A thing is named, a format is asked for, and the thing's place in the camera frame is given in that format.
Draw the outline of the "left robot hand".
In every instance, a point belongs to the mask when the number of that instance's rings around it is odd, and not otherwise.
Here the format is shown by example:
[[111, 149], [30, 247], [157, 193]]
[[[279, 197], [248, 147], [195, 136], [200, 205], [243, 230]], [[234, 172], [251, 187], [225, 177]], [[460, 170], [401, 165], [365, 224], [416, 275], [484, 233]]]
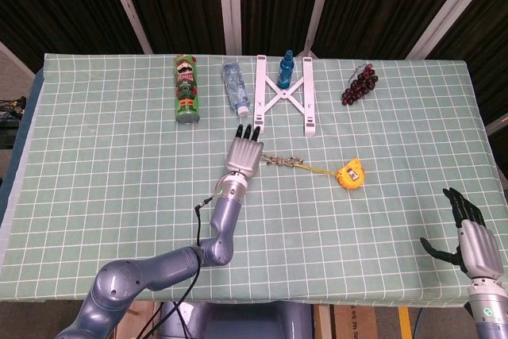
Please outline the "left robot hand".
[[225, 161], [228, 172], [241, 173], [246, 179], [256, 174], [264, 149], [264, 144], [258, 141], [259, 135], [259, 126], [238, 125]]

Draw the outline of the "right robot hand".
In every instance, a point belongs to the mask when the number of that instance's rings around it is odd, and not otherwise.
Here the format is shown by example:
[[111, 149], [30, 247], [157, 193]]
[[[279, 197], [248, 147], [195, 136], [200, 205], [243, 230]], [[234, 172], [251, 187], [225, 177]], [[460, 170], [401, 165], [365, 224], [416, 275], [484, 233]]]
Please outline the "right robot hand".
[[421, 237], [423, 249], [434, 259], [459, 266], [469, 279], [499, 279], [504, 274], [502, 260], [494, 234], [487, 228], [480, 209], [458, 190], [443, 189], [452, 207], [452, 216], [458, 236], [454, 253], [435, 249]]

